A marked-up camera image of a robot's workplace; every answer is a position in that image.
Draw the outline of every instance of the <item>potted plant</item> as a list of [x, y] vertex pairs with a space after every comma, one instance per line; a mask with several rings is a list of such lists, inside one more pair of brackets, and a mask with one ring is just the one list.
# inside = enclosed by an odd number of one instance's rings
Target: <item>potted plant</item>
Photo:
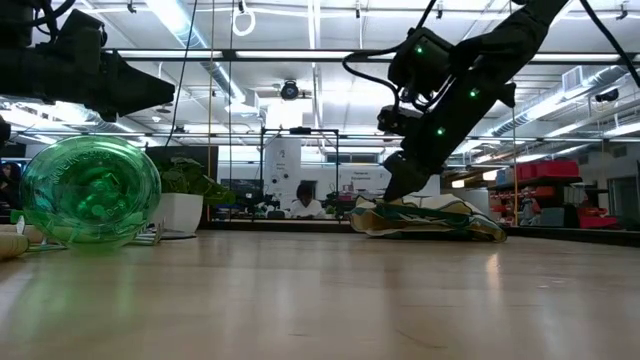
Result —
[[165, 220], [165, 229], [193, 233], [198, 228], [203, 205], [233, 204], [235, 195], [204, 174], [197, 161], [172, 157], [154, 161], [162, 181], [160, 204], [153, 222]]

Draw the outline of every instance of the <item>green plant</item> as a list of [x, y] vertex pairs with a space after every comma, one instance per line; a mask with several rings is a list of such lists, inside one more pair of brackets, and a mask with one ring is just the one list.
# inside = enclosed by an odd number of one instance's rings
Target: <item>green plant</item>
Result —
[[234, 204], [235, 194], [204, 173], [199, 162], [186, 157], [154, 161], [163, 193], [201, 195], [206, 205]]

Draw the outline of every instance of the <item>cable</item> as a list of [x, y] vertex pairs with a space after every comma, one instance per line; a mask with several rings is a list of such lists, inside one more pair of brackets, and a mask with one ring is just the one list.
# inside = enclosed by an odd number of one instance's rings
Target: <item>cable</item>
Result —
[[49, 15], [45, 15], [45, 16], [43, 16], [41, 18], [37, 18], [37, 19], [31, 20], [31, 21], [4, 20], [4, 21], [0, 21], [0, 24], [5, 25], [5, 26], [26, 26], [26, 27], [34, 27], [34, 26], [44, 25], [44, 24], [48, 23], [49, 21], [55, 20], [55, 19], [59, 18], [60, 16], [62, 16], [62, 14], [67, 12], [67, 10], [71, 9], [71, 7], [73, 6], [73, 4], [75, 2], [76, 2], [76, 0], [65, 0], [65, 2], [60, 4], [60, 6], [58, 6], [58, 8], [55, 9]]
[[424, 23], [427, 21], [427, 16], [429, 16], [429, 13], [431, 13], [431, 10], [435, 6], [436, 2], [438, 2], [438, 0], [431, 0], [429, 2], [429, 5], [427, 5], [427, 8], [422, 14], [422, 18], [420, 18], [420, 21], [418, 21], [418, 25], [416, 26], [416, 29], [420, 29], [421, 27], [424, 26]]
[[[51, 17], [53, 14], [53, 9], [51, 8], [51, 4], [49, 3], [48, 0], [42, 0], [42, 12], [44, 12], [44, 16], [47, 17]], [[49, 31], [44, 31], [40, 28], [40, 25], [36, 26], [36, 29], [38, 31], [40, 31], [43, 34], [49, 35], [49, 43], [53, 44], [53, 42], [58, 38], [58, 24], [56, 22], [55, 18], [51, 18], [49, 21], [47, 21], [47, 28], [49, 29]]]
[[636, 68], [633, 66], [633, 62], [631, 61], [631, 59], [629, 59], [629, 56], [627, 55], [627, 53], [624, 51], [624, 49], [622, 49], [622, 46], [620, 46], [620, 44], [618, 43], [616, 38], [613, 36], [613, 34], [611, 34], [609, 29], [607, 29], [602, 23], [602, 21], [600, 21], [595, 11], [593, 11], [593, 8], [591, 8], [591, 5], [589, 5], [589, 3], [587, 2], [587, 0], [580, 0], [580, 3], [584, 7], [584, 10], [587, 12], [589, 17], [593, 21], [593, 23], [596, 24], [600, 32], [602, 32], [602, 34], [607, 38], [607, 40], [609, 40], [609, 43], [611, 44], [611, 46], [613, 46], [613, 48], [616, 49], [616, 52], [620, 55], [620, 58], [629, 69], [629, 73], [631, 74], [633, 81], [635, 81], [636, 85], [640, 87], [640, 76], [638, 75]]
[[372, 81], [374, 83], [380, 84], [380, 85], [384, 85], [387, 88], [389, 88], [389, 90], [391, 90], [391, 92], [393, 93], [393, 97], [394, 97], [394, 110], [397, 110], [400, 107], [400, 96], [398, 95], [398, 88], [396, 88], [395, 85], [393, 85], [391, 82], [371, 76], [371, 75], [367, 75], [363, 72], [360, 72], [358, 70], [355, 70], [353, 68], [351, 68], [351, 66], [349, 66], [349, 61], [351, 61], [352, 59], [356, 59], [356, 58], [368, 58], [370, 56], [379, 56], [379, 55], [386, 55], [386, 54], [391, 54], [392, 52], [397, 51], [400, 46], [402, 44], [398, 44], [392, 48], [389, 49], [385, 49], [385, 50], [379, 50], [379, 51], [368, 51], [368, 50], [364, 50], [364, 51], [356, 51], [354, 53], [351, 53], [347, 56], [345, 56], [344, 59], [342, 59], [342, 67], [344, 67], [344, 69], [349, 72], [350, 74]]
[[180, 70], [180, 80], [178, 81], [178, 88], [176, 89], [176, 103], [173, 107], [173, 119], [171, 120], [171, 131], [169, 137], [167, 137], [167, 143], [164, 144], [165, 151], [169, 147], [173, 132], [176, 128], [176, 119], [178, 117], [178, 103], [180, 103], [180, 91], [182, 90], [182, 81], [184, 80], [184, 69], [187, 67], [187, 58], [189, 57], [189, 48], [191, 47], [191, 35], [193, 34], [193, 27], [196, 20], [196, 9], [198, 8], [198, 0], [193, 2], [193, 13], [191, 14], [191, 24], [189, 24], [189, 39], [187, 40], [187, 47], [184, 49], [184, 58], [182, 59], [182, 69]]
[[[425, 9], [424, 13], [422, 14], [422, 18], [420, 18], [420, 21], [418, 21], [418, 25], [416, 26], [416, 29], [420, 29], [425, 21], [427, 20], [427, 17], [429, 16], [429, 13], [431, 13], [431, 10], [433, 9], [433, 7], [435, 6], [436, 2], [438, 0], [431, 0], [429, 2], [429, 5], [427, 5], [427, 8]], [[402, 43], [389, 48], [389, 49], [384, 49], [384, 50], [379, 50], [379, 51], [356, 51], [354, 53], [351, 53], [349, 55], [347, 55], [344, 59], [342, 59], [342, 67], [344, 67], [344, 69], [349, 72], [350, 74], [372, 81], [374, 83], [383, 85], [387, 88], [389, 88], [389, 90], [391, 90], [391, 92], [393, 93], [393, 97], [394, 97], [394, 103], [393, 103], [393, 109], [394, 111], [398, 111], [398, 108], [400, 107], [400, 95], [398, 95], [398, 92], [400, 91], [400, 89], [398, 89], [395, 85], [393, 85], [391, 82], [386, 81], [384, 79], [380, 79], [371, 75], [367, 75], [363, 72], [357, 71], [353, 68], [351, 68], [349, 66], [349, 61], [351, 61], [352, 59], [357, 59], [357, 58], [368, 58], [371, 56], [380, 56], [380, 55], [386, 55], [386, 54], [391, 54], [395, 51], [398, 51], [398, 49], [400, 49], [400, 47], [402, 46]]]

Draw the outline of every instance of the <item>green glass jar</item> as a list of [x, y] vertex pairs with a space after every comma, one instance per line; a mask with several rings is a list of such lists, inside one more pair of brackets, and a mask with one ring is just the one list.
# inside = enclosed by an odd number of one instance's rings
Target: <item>green glass jar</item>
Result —
[[40, 152], [20, 187], [25, 216], [72, 249], [111, 251], [144, 229], [160, 201], [153, 162], [128, 142], [77, 136]]

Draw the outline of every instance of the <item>security camera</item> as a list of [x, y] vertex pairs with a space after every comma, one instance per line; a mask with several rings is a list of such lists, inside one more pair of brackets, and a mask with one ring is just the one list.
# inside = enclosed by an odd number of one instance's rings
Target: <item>security camera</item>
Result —
[[613, 89], [604, 94], [598, 94], [595, 96], [596, 102], [612, 102], [618, 100], [620, 97], [620, 92], [618, 89]]
[[295, 80], [287, 80], [284, 82], [284, 86], [280, 90], [280, 96], [283, 100], [295, 100], [300, 94], [300, 89], [296, 85]]

